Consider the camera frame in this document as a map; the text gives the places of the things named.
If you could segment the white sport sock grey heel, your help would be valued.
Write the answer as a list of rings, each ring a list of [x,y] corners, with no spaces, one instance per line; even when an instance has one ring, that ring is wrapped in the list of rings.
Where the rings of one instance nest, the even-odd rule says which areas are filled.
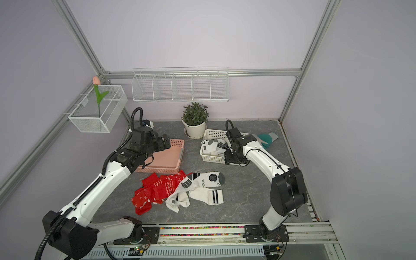
[[[230,149],[224,139],[210,139],[201,142],[202,154],[207,156],[224,157],[226,150]]]

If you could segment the white sport sock grey toe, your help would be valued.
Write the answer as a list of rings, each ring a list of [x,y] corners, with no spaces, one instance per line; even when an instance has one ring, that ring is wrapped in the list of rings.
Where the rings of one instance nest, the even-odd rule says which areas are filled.
[[[190,206],[189,191],[198,187],[217,190],[225,184],[225,176],[220,172],[207,173],[190,173],[177,187],[176,191],[170,195],[165,204],[168,209],[179,212],[180,208],[188,208]]]

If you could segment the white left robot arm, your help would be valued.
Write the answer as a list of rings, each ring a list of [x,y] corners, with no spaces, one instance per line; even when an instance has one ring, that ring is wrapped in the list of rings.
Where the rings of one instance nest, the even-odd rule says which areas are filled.
[[[171,147],[169,137],[144,125],[142,118],[135,126],[136,113],[142,114],[143,109],[137,107],[132,112],[127,139],[106,158],[101,173],[60,211],[50,211],[44,216],[45,237],[35,259],[41,259],[47,245],[61,251],[68,259],[80,260],[95,247],[105,247],[118,239],[130,239],[133,243],[143,241],[145,234],[138,219],[123,217],[107,223],[92,222],[100,206],[124,180],[137,168],[149,166],[147,159],[153,158],[154,153]]]

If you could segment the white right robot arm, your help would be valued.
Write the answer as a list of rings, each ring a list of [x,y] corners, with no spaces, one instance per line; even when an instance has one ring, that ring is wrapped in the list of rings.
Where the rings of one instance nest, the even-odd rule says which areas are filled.
[[[260,220],[263,237],[271,236],[283,225],[291,214],[308,201],[307,188],[302,171],[291,168],[267,152],[257,139],[251,135],[243,135],[231,120],[225,123],[226,137],[230,149],[225,152],[226,164],[257,166],[270,181],[271,207]]]

